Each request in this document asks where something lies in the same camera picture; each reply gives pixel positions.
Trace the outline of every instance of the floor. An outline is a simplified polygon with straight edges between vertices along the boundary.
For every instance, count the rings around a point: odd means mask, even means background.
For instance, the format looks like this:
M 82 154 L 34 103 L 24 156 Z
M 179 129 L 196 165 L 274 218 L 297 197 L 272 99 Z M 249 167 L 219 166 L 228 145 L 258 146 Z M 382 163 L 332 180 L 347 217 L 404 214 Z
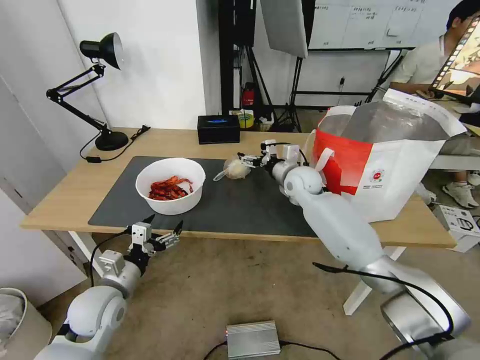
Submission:
M 314 124 L 319 113 L 308 114 L 306 118 Z M 443 172 L 430 171 L 425 185 L 439 194 L 440 202 L 453 205 L 438 191 L 447 180 Z M 474 195 L 480 199 L 479 192 Z M 108 248 L 124 251 L 128 243 L 128 238 L 119 238 Z M 322 273 L 313 261 L 340 265 L 319 241 L 183 238 L 150 261 L 106 359 L 200 360 L 225 340 L 227 324 L 271 319 L 280 339 L 325 347 L 344 360 L 378 359 L 399 344 L 380 313 L 387 296 L 372 293 L 353 316 L 345 316 L 342 304 L 359 279 Z M 464 254 L 408 248 L 399 261 L 431 274 L 454 296 L 473 320 L 465 335 L 480 340 L 480 246 Z M 55 329 L 72 299 L 88 286 L 85 281 L 41 307 Z M 405 352 L 395 359 L 412 356 Z M 209 359 L 227 359 L 226 348 L 219 348 Z M 289 346 L 268 359 L 331 357 Z

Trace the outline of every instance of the logo on bag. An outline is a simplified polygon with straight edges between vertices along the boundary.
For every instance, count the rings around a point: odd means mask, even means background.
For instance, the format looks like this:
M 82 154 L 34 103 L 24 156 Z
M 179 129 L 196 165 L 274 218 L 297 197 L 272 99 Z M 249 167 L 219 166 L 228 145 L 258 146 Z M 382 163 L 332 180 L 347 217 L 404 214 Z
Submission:
M 377 169 L 374 172 L 372 172 L 370 176 L 370 182 L 371 183 L 381 183 L 383 178 L 384 178 L 384 172 L 385 170 L 383 169 Z

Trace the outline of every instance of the whiteboard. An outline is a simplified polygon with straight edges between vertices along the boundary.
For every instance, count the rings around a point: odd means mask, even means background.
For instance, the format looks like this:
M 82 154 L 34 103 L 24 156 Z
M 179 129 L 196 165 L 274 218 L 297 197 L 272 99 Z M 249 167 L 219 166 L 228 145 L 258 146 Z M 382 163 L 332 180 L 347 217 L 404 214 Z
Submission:
M 460 0 L 316 0 L 309 49 L 410 48 L 446 31 Z

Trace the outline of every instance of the red and white bag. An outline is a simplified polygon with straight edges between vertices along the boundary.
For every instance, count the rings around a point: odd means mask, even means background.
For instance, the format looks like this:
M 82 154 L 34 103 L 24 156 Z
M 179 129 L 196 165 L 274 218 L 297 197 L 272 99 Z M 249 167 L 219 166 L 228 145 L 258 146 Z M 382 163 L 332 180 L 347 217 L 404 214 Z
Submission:
M 368 221 L 392 220 L 445 141 L 465 127 L 444 108 L 399 91 L 331 108 L 315 131 L 312 166 Z

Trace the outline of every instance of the trash can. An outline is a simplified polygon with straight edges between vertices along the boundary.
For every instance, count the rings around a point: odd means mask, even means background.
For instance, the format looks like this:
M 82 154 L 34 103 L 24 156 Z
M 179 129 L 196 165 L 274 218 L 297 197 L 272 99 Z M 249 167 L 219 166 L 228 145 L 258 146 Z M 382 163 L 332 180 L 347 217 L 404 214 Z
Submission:
M 0 294 L 23 299 L 25 308 L 17 328 L 5 343 L 6 353 L 0 360 L 33 360 L 50 342 L 52 325 L 29 302 L 27 296 L 15 288 L 0 288 Z

